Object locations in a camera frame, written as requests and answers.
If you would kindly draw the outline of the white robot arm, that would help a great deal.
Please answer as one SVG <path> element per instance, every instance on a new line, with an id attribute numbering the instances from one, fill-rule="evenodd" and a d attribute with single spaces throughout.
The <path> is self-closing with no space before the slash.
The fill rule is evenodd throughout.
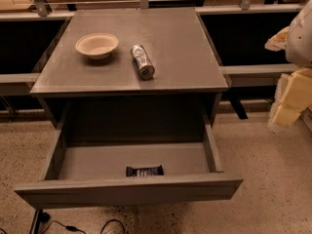
<path id="1" fill-rule="evenodd" d="M 286 60 L 297 66 L 291 75 L 282 74 L 277 84 L 268 121 L 268 127 L 277 131 L 291 126 L 312 104 L 312 0 L 289 26 L 268 39 L 264 48 L 284 50 Z"/>

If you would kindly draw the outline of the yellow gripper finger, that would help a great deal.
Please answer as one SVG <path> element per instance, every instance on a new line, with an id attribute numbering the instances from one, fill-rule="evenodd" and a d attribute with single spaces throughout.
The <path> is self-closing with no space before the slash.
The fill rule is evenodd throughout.
<path id="1" fill-rule="evenodd" d="M 281 127 L 291 126 L 300 116 L 300 112 L 279 105 L 271 116 L 271 122 Z"/>
<path id="2" fill-rule="evenodd" d="M 312 104 L 312 69 L 304 68 L 288 78 L 280 100 L 282 106 L 301 112 Z"/>

